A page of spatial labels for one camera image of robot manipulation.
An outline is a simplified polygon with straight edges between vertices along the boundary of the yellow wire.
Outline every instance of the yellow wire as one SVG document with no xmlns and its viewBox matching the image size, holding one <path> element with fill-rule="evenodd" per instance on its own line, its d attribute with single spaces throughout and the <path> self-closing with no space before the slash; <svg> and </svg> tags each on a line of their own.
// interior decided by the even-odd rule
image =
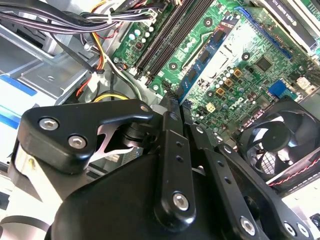
<svg viewBox="0 0 320 240">
<path fill-rule="evenodd" d="M 106 3 L 106 1 L 102 0 L 96 6 L 94 6 L 94 8 L 92 8 L 91 12 L 93 12 L 96 8 L 104 5 L 105 3 Z M 104 69 L 105 68 L 105 64 L 106 64 L 106 57 L 104 55 L 105 52 L 104 52 L 104 50 L 103 50 L 103 48 L 101 46 L 101 43 L 100 43 L 99 38 L 98 38 L 98 35 L 95 32 L 93 32 L 92 35 L 93 35 L 93 37 L 94 37 L 94 39 L 96 41 L 96 44 L 97 44 L 97 46 L 99 48 L 99 51 L 102 53 L 103 63 L 101 65 L 101 69 Z"/>
<path fill-rule="evenodd" d="M 101 46 L 101 44 L 100 44 L 100 41 L 99 41 L 99 39 L 98 39 L 97 34 L 96 34 L 95 32 L 93 32 L 92 35 L 93 35 L 93 37 L 94 37 L 94 39 L 95 39 L 95 41 L 96 41 L 96 44 L 97 44 L 97 46 L 98 46 L 98 48 L 99 48 L 99 51 L 102 53 L 103 63 L 102 63 L 101 69 L 104 69 L 104 68 L 105 68 L 105 64 L 106 64 L 106 57 L 105 57 L 105 55 L 104 55 L 104 50 L 103 50 L 103 48 L 102 48 L 102 46 Z"/>
<path fill-rule="evenodd" d="M 101 5 L 103 5 L 103 4 L 105 4 L 106 3 L 106 1 L 105 0 L 102 0 L 101 2 L 99 2 L 97 5 L 95 5 L 92 9 L 91 9 L 91 13 L 92 13 L 92 11 L 94 10 L 94 9 L 96 9 L 97 7 L 100 7 Z"/>
<path fill-rule="evenodd" d="M 101 101 L 102 99 L 108 98 L 108 97 L 115 97 L 121 100 L 128 100 L 125 96 L 117 95 L 117 94 L 103 94 L 102 96 L 99 96 L 97 99 L 95 99 L 93 102 L 97 103 Z"/>
</svg>

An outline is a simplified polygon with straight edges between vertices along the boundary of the black fan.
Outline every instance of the black fan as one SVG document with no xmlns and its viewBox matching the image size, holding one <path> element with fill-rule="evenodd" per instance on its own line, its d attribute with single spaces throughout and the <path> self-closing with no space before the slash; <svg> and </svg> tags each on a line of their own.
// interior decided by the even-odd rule
<svg viewBox="0 0 320 240">
<path fill-rule="evenodd" d="M 274 104 L 238 140 L 243 158 L 266 182 L 299 161 L 310 164 L 319 145 L 320 122 L 291 99 Z"/>
</svg>

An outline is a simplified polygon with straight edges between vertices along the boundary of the ram slot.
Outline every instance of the ram slot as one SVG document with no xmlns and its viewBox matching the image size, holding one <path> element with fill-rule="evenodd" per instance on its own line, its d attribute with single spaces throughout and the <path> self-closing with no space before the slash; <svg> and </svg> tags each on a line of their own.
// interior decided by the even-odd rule
<svg viewBox="0 0 320 240">
<path fill-rule="evenodd" d="M 161 27 L 161 30 L 157 34 L 156 38 L 153 42 L 148 46 L 148 48 L 144 51 L 141 57 L 135 64 L 135 67 L 139 72 L 143 71 L 155 53 L 159 50 L 161 45 L 170 37 L 170 33 L 174 26 L 181 20 L 184 14 L 187 12 L 189 7 L 193 4 L 195 0 L 185 0 L 183 1 L 182 6 L 177 6 L 171 15 L 168 17 L 166 22 Z"/>
<path fill-rule="evenodd" d="M 213 1 L 214 0 L 196 1 L 192 7 L 192 10 L 190 11 L 190 14 L 185 18 L 183 24 L 179 27 L 179 30 L 173 35 L 169 42 L 166 42 L 166 47 L 159 54 L 159 58 L 153 60 L 149 64 L 150 67 L 145 69 L 151 79 L 153 79 L 170 60 L 180 44 L 185 40 L 190 31 L 203 17 Z"/>
</svg>

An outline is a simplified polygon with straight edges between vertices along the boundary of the black bracket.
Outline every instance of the black bracket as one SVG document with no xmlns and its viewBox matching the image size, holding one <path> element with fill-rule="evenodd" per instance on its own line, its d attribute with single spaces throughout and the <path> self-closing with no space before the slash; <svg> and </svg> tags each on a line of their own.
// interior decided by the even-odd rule
<svg viewBox="0 0 320 240">
<path fill-rule="evenodd" d="M 227 239 L 265 239 L 257 226 L 224 156 L 213 151 L 208 135 L 196 124 L 186 126 L 191 144 L 192 167 L 201 166 L 219 206 L 219 219 Z"/>
<path fill-rule="evenodd" d="M 170 100 L 163 114 L 162 132 L 154 151 L 159 151 L 154 212 L 172 232 L 185 230 L 196 218 L 196 203 L 188 139 L 183 136 L 179 104 Z"/>
<path fill-rule="evenodd" d="M 76 174 L 88 166 L 95 152 L 104 152 L 121 125 L 147 123 L 153 115 L 149 106 L 136 99 L 32 108 L 22 116 L 17 138 L 29 155 L 63 173 Z M 97 134 L 105 135 L 98 150 Z M 72 147 L 73 136 L 81 137 L 84 147 Z"/>
<path fill-rule="evenodd" d="M 221 153 L 242 181 L 242 194 L 248 194 L 257 205 L 265 234 L 270 239 L 307 240 L 312 238 L 309 228 L 258 176 L 258 174 L 226 144 L 216 150 Z"/>
</svg>

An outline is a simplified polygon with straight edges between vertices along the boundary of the motherboard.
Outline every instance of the motherboard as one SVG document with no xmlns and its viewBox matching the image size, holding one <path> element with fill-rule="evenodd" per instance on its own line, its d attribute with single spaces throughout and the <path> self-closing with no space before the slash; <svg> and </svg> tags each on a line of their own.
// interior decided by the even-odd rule
<svg viewBox="0 0 320 240">
<path fill-rule="evenodd" d="M 315 29 L 320 12 L 312 1 L 299 4 Z M 168 2 L 153 24 L 129 29 L 113 61 L 155 94 L 187 103 L 195 123 L 231 136 L 283 96 L 299 102 L 318 89 L 317 31 L 310 41 L 296 32 L 267 7 L 241 0 Z"/>
</svg>

